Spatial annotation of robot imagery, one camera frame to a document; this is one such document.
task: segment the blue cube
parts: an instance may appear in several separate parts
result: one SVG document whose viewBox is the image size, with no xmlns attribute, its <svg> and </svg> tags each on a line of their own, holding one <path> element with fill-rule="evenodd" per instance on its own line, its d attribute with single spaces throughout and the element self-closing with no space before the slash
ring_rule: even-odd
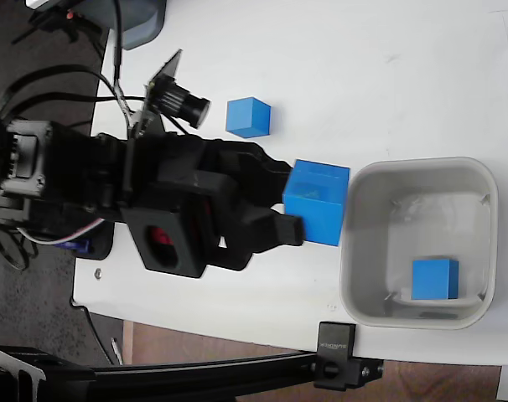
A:
<svg viewBox="0 0 508 402">
<path fill-rule="evenodd" d="M 344 222 L 350 170 L 323 163 L 295 162 L 284 190 L 286 214 L 303 218 L 307 241 L 338 245 Z"/>
<path fill-rule="evenodd" d="M 416 260 L 412 263 L 412 299 L 441 300 L 459 296 L 459 263 Z"/>
<path fill-rule="evenodd" d="M 269 135 L 271 107 L 256 98 L 230 100 L 226 114 L 226 131 L 242 138 Z"/>
</svg>

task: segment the camera lens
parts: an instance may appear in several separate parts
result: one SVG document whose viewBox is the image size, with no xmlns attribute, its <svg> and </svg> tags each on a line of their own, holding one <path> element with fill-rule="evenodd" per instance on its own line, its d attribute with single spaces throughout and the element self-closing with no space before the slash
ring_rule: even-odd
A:
<svg viewBox="0 0 508 402">
<path fill-rule="evenodd" d="M 207 116 L 210 102 L 205 98 L 191 95 L 185 88 L 173 80 L 165 80 L 158 88 L 161 95 L 157 98 L 159 111 L 169 117 L 178 117 L 187 121 L 191 127 L 198 128 Z"/>
<path fill-rule="evenodd" d="M 189 95 L 179 108 L 178 117 L 187 121 L 191 127 L 198 128 L 204 122 L 209 110 L 210 102 L 207 99 Z"/>
</svg>

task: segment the gray object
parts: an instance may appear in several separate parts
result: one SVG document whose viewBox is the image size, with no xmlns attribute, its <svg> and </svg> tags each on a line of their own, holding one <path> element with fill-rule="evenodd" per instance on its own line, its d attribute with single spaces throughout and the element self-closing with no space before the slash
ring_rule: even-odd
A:
<svg viewBox="0 0 508 402">
<path fill-rule="evenodd" d="M 469 157 L 379 162 L 353 179 L 347 202 L 340 295 L 358 322 L 460 329 L 495 292 L 498 189 Z M 412 262 L 459 261 L 459 299 L 413 300 Z"/>
<path fill-rule="evenodd" d="M 63 2 L 49 0 L 38 10 L 44 11 L 58 4 Z M 166 0 L 120 0 L 125 50 L 147 44 L 159 35 L 163 29 L 166 5 Z M 104 28 L 112 29 L 114 26 L 114 8 L 111 0 L 85 0 L 71 9 Z"/>
</svg>

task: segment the red component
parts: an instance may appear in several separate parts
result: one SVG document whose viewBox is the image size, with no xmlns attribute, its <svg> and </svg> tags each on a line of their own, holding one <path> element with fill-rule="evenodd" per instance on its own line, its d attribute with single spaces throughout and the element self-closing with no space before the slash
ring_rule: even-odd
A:
<svg viewBox="0 0 508 402">
<path fill-rule="evenodd" d="M 174 245 L 170 236 L 161 228 L 153 227 L 151 229 L 152 240 L 161 245 Z"/>
</svg>

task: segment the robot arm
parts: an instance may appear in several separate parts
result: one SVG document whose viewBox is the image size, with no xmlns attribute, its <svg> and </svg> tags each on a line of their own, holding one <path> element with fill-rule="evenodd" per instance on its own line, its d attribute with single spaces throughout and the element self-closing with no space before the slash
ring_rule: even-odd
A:
<svg viewBox="0 0 508 402">
<path fill-rule="evenodd" d="M 148 83 L 127 140 L 13 120 L 0 133 L 8 144 L 0 150 L 0 228 L 62 239 L 97 222 L 79 240 L 110 246 L 101 219 L 125 222 L 147 269 L 190 277 L 207 265 L 239 271 L 253 253 L 301 245 L 302 220 L 271 209 L 282 202 L 287 163 L 254 143 L 164 130 L 161 115 L 198 127 L 210 104 L 175 83 L 179 56 Z"/>
</svg>

